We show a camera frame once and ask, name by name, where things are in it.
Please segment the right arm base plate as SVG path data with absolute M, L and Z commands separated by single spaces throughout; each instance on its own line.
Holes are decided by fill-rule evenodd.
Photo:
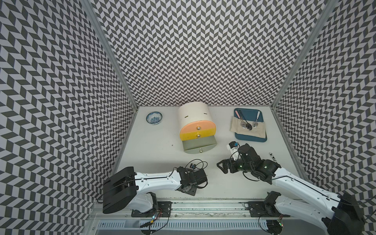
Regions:
M 276 208 L 276 202 L 249 201 L 245 203 L 245 208 L 250 212 L 251 217 L 290 217 L 287 214 L 281 214 Z

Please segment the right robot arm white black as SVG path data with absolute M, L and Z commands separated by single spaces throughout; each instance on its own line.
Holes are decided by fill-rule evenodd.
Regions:
M 360 235 L 366 219 L 360 203 L 353 195 L 339 195 L 317 187 L 283 168 L 275 160 L 262 159 L 249 144 L 231 142 L 228 159 L 217 163 L 225 174 L 250 173 L 256 181 L 285 189 L 297 200 L 279 192 L 268 192 L 263 202 L 249 202 L 251 217 L 275 217 L 277 220 L 265 230 L 278 235 L 283 229 L 282 218 L 292 216 L 325 231 L 327 235 Z

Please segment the orange top drawer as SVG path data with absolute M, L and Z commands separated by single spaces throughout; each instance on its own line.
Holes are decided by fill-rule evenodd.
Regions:
M 209 120 L 200 120 L 186 124 L 181 128 L 180 133 L 190 133 L 207 129 L 216 129 L 216 125 L 214 122 Z

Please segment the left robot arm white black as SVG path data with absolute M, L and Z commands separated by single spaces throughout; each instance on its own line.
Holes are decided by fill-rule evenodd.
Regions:
M 125 208 L 140 213 L 157 210 L 157 191 L 178 191 L 191 196 L 208 185 L 204 169 L 194 170 L 182 166 L 164 173 L 135 172 L 126 167 L 103 183 L 102 212 L 111 214 Z

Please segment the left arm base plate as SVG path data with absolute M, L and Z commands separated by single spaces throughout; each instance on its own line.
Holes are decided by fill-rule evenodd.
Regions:
M 160 213 L 161 217 L 170 217 L 172 209 L 172 202 L 171 201 L 161 201 L 158 202 L 157 205 L 154 205 L 153 208 L 147 212 L 139 212 L 138 210 L 133 210 L 131 213 L 132 217 L 141 217 L 141 218 L 152 218 L 153 216 L 157 216 Z

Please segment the white round drawer cabinet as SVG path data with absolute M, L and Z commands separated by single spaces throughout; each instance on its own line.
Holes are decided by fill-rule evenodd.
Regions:
M 180 128 L 196 121 L 213 122 L 209 106 L 198 101 L 182 105 L 178 109 L 178 121 Z

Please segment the grey bottom drawer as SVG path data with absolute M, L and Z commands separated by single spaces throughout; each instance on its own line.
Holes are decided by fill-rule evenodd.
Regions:
M 182 141 L 184 152 L 188 154 L 199 154 L 213 149 L 216 145 L 215 136 L 199 138 L 195 140 Z

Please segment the yellow drawer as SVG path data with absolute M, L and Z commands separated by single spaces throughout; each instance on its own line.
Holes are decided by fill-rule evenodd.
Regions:
M 196 140 L 196 139 L 200 139 L 200 138 L 214 136 L 215 133 L 216 133 L 216 131 L 214 129 L 180 133 L 180 139 L 181 139 L 181 141 Z

